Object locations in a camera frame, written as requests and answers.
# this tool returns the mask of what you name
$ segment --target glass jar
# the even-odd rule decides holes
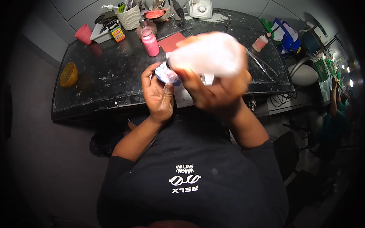
[[[141,31],[142,43],[144,44],[147,54],[151,57],[157,56],[160,52],[158,48],[157,39],[152,33],[152,29],[149,27],[144,27]]]

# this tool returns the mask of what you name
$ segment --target chair backrest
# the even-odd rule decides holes
[[[291,131],[280,136],[273,142],[275,157],[283,181],[285,181],[295,170],[299,161],[299,148],[295,143],[294,134]]]

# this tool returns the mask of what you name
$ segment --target white powder stain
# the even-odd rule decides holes
[[[211,19],[202,19],[202,20],[205,22],[224,23],[225,20],[228,20],[228,17],[220,13],[214,13]]]

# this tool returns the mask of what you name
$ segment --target white squeeze bottle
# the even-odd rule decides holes
[[[196,74],[234,77],[242,67],[242,45],[232,36],[217,32],[174,50],[167,59],[170,69],[190,69]]]

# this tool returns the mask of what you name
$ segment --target yellow bowl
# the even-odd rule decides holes
[[[73,62],[69,62],[59,77],[59,85],[62,87],[72,86],[77,81],[77,76],[78,71],[76,65]]]

